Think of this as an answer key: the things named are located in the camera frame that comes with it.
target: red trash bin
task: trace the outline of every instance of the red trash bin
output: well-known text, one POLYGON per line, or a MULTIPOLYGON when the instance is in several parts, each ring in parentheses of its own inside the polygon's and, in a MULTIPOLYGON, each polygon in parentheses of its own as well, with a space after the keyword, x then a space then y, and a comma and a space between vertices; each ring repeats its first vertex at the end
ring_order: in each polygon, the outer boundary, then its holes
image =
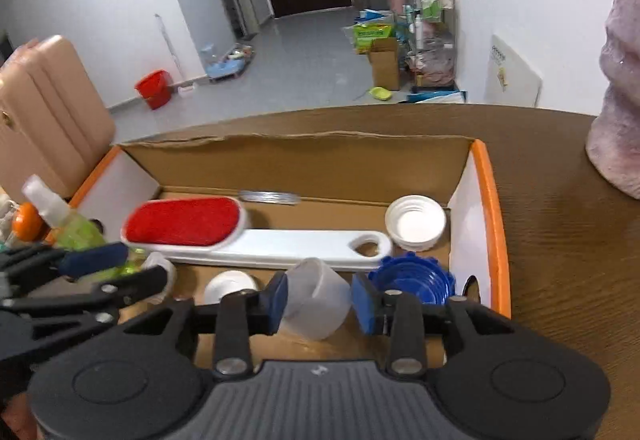
POLYGON ((136 83, 136 90, 142 98, 155 110, 164 106, 171 99, 171 76, 166 70, 156 70, 136 83))

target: wooden table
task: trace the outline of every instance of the wooden table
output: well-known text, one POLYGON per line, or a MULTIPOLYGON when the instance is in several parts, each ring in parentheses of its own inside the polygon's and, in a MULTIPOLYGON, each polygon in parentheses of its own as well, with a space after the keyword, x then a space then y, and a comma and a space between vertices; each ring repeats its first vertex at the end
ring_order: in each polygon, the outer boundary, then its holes
POLYGON ((247 117, 171 136, 353 130, 482 139, 502 206, 513 318, 606 370, 613 396, 598 438, 626 440, 640 428, 640 201, 587 159, 592 120, 497 106, 362 106, 247 117))

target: floor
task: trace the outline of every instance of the floor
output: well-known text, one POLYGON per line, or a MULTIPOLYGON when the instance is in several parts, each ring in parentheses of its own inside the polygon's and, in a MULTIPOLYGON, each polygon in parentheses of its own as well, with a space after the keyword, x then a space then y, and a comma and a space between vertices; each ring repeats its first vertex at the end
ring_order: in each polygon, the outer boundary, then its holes
POLYGON ((158 110, 142 102, 116 109, 115 142, 258 113, 380 103, 367 94, 366 56, 342 31, 352 23, 350 8, 273 20, 252 39, 255 58, 239 78, 174 95, 158 110))

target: brown cardboard box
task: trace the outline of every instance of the brown cardboard box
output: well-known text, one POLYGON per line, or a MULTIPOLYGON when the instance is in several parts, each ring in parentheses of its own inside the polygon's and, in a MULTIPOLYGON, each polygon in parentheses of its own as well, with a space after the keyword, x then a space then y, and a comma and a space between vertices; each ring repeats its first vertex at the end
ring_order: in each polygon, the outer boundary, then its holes
MULTIPOLYGON (((296 205, 245 203, 253 227, 266 229, 368 229, 385 232, 386 207, 398 197, 423 194, 446 208, 450 225, 424 253, 456 276, 457 293, 510 315, 509 271, 495 182, 486 147, 467 137, 387 136, 332 132, 314 135, 203 136, 202 127, 153 141, 114 147, 73 198, 71 205, 100 220, 107 233, 123 224, 124 202, 231 195, 238 191, 290 192, 296 205)), ((265 284, 274 271, 241 269, 265 284)), ((174 297, 202 303, 206 284, 225 267, 178 265, 174 297)), ((350 273, 340 273, 351 279, 350 273)), ((136 305, 130 317, 144 309, 136 305)), ((324 341, 286 331, 251 339, 262 359, 382 359, 385 338, 360 331, 353 313, 324 341)), ((427 344, 430 361, 442 362, 438 341, 427 344)), ((203 336, 196 364, 210 367, 212 338, 203 336)))
POLYGON ((398 66, 398 40, 380 38, 371 43, 369 62, 373 72, 373 86, 387 90, 400 90, 400 69, 398 66))

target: pink suitcase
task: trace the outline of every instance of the pink suitcase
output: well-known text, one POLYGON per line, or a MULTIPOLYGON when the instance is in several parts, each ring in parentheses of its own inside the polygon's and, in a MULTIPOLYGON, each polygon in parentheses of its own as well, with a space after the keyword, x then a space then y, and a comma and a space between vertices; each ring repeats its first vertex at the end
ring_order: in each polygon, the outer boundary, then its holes
POLYGON ((115 126, 71 43, 21 49, 0 71, 0 186, 22 202, 34 173, 71 197, 108 150, 115 126))

